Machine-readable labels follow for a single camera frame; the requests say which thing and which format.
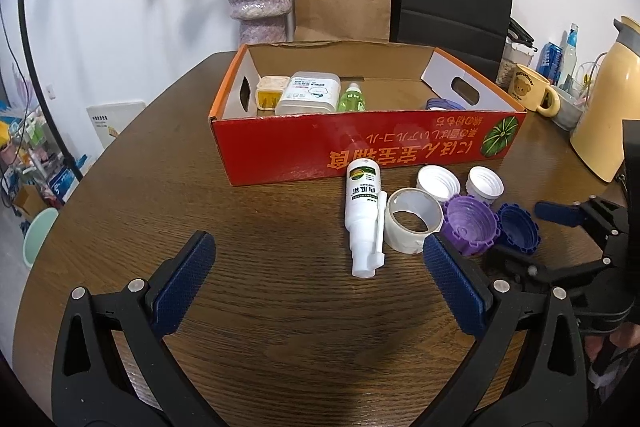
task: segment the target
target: wooden table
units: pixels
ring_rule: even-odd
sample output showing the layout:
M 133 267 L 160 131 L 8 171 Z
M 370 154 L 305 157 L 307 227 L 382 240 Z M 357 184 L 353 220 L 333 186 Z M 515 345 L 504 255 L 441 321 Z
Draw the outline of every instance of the wooden table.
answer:
M 458 330 L 421 256 L 386 249 L 373 279 L 351 277 L 342 178 L 229 185 L 207 114 L 231 58 L 213 55 L 167 89 L 64 207 L 22 297 L 15 371 L 50 414 L 54 346 L 69 292 L 84 285 L 108 293 L 148 278 L 201 229 L 215 237 L 217 261 L 180 330 L 165 340 L 231 427 L 407 426 L 472 338 Z M 582 201 L 606 187 L 566 134 L 536 114 L 504 160 L 484 164 L 503 179 L 502 200 L 529 210 L 538 200 Z M 452 171 L 464 182 L 472 166 Z M 383 188 L 391 194 L 414 186 L 417 170 L 383 171 Z M 600 256 L 582 230 L 540 229 L 538 258 L 550 266 Z M 521 339 L 486 399 L 499 395 Z M 152 400 L 122 334 L 117 340 L 136 389 Z

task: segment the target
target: yellow mug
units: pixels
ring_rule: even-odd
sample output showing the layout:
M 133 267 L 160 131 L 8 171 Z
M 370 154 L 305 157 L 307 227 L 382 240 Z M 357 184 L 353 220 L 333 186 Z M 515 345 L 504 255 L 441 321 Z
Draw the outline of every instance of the yellow mug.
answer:
M 538 111 L 547 118 L 553 118 L 560 111 L 560 97 L 551 87 L 551 82 L 521 64 L 514 68 L 509 94 L 530 111 Z M 551 104 L 549 107 L 542 107 L 545 98 Z

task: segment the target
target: box handle hole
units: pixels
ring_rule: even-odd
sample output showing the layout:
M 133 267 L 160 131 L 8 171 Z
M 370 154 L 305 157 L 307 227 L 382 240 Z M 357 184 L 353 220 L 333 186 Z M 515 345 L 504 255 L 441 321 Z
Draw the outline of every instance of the box handle hole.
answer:
M 470 105 L 476 105 L 480 102 L 480 93 L 459 76 L 453 79 L 451 89 Z
M 249 81 L 244 77 L 242 79 L 242 86 L 240 87 L 240 103 L 244 112 L 249 112 L 249 98 L 251 97 L 251 87 L 249 87 Z

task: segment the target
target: green bottle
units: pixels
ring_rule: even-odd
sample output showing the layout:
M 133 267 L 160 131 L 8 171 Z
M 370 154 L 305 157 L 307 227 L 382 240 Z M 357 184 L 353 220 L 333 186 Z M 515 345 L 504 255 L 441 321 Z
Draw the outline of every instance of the green bottle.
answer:
M 364 96 L 360 86 L 352 82 L 340 97 L 338 112 L 363 112 L 364 110 Z

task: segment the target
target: red cardboard box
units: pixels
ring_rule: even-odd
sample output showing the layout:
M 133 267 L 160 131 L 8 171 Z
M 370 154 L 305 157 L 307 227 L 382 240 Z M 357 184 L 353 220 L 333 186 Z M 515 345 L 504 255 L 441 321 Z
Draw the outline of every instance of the red cardboard box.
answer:
M 257 110 L 260 76 L 298 71 L 358 82 L 366 112 L 275 116 Z M 424 110 L 442 97 L 467 110 Z M 232 185 L 343 176 L 356 158 L 381 168 L 502 157 L 526 110 L 452 55 L 409 44 L 292 42 L 242 46 L 209 114 Z

